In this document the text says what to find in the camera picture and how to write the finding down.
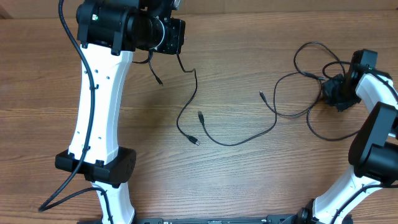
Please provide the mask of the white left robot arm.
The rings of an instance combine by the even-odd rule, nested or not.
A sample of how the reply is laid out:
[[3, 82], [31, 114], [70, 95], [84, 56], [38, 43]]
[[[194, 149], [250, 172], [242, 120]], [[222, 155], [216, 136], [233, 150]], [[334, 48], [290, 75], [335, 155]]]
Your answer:
[[185, 23], [171, 16], [178, 1], [85, 1], [78, 6], [81, 92], [75, 133], [55, 167], [83, 174], [98, 194], [102, 223], [133, 223], [128, 181], [136, 152], [118, 144], [124, 81], [136, 50], [177, 55]]

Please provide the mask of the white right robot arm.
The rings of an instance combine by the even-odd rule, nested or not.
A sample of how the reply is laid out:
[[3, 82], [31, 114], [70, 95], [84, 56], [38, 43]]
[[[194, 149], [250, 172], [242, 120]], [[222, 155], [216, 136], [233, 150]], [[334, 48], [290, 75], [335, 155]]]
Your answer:
[[352, 223], [349, 215], [366, 197], [397, 187], [397, 90], [392, 77], [376, 68], [377, 52], [355, 51], [348, 73], [322, 85], [325, 102], [343, 111], [364, 103], [369, 116], [348, 153], [346, 172], [321, 196], [286, 221], [288, 223]]

